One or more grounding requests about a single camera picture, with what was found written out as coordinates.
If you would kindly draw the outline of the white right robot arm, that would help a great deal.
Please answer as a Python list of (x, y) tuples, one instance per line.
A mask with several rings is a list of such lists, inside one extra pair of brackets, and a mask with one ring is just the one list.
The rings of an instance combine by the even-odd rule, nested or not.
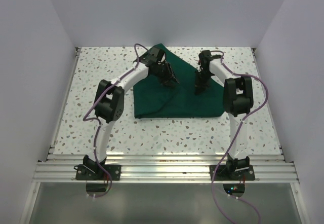
[(225, 154), (225, 164), (214, 167), (213, 180), (239, 179), (248, 173), (250, 158), (247, 153), (247, 125), (244, 117), (254, 105), (252, 79), (248, 76), (235, 76), (223, 63), (221, 54), (213, 55), (210, 50), (199, 53), (199, 70), (195, 73), (195, 94), (202, 94), (208, 87), (209, 80), (216, 76), (223, 84), (223, 108), (228, 113), (230, 122), (231, 147)]

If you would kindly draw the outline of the dark green surgical cloth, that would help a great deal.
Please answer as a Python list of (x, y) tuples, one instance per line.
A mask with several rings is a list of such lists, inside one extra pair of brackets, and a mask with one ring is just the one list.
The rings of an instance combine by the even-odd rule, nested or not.
[(167, 55), (179, 83), (163, 86), (149, 75), (133, 87), (134, 116), (142, 118), (216, 118), (224, 113), (223, 86), (213, 79), (201, 94), (195, 95), (195, 72), (192, 65), (176, 56), (163, 44), (157, 44)]

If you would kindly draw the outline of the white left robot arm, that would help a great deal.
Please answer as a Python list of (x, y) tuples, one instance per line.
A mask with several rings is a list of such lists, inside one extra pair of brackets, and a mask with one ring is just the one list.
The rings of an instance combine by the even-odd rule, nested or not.
[(167, 62), (164, 49), (156, 46), (146, 50), (129, 69), (111, 81), (101, 80), (98, 84), (94, 104), (83, 121), (96, 120), (98, 128), (94, 136), (92, 151), (85, 155), (83, 166), (91, 178), (98, 180), (105, 174), (104, 163), (111, 130), (124, 112), (125, 94), (134, 85), (149, 75), (155, 76), (163, 86), (173, 86), (177, 79), (171, 65)]

